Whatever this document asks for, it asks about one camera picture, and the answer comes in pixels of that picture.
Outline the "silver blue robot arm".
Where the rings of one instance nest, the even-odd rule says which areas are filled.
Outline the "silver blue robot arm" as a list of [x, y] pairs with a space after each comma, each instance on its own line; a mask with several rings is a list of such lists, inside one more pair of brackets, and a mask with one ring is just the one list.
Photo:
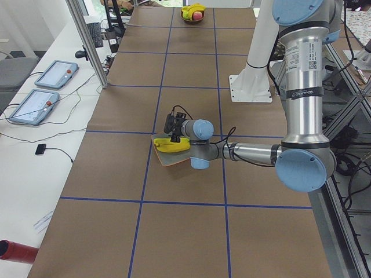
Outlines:
[[333, 174], [336, 159], [329, 139], [322, 132], [322, 46], [340, 33], [342, 1], [263, 1], [246, 67], [230, 76], [234, 102], [270, 101], [267, 76], [277, 42], [285, 47], [287, 133], [280, 144], [211, 142], [213, 125], [169, 114], [164, 131], [173, 142], [190, 139], [190, 161], [195, 169], [206, 169], [218, 158], [274, 167], [278, 178], [290, 189], [311, 192]]

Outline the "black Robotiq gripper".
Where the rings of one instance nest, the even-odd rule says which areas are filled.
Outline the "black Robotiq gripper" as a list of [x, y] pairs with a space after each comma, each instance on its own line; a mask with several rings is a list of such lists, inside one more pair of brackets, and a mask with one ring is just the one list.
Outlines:
[[171, 128], [171, 142], [180, 142], [180, 136], [182, 135], [181, 127], [183, 122], [186, 120], [186, 116], [173, 116], [172, 117], [172, 128]]

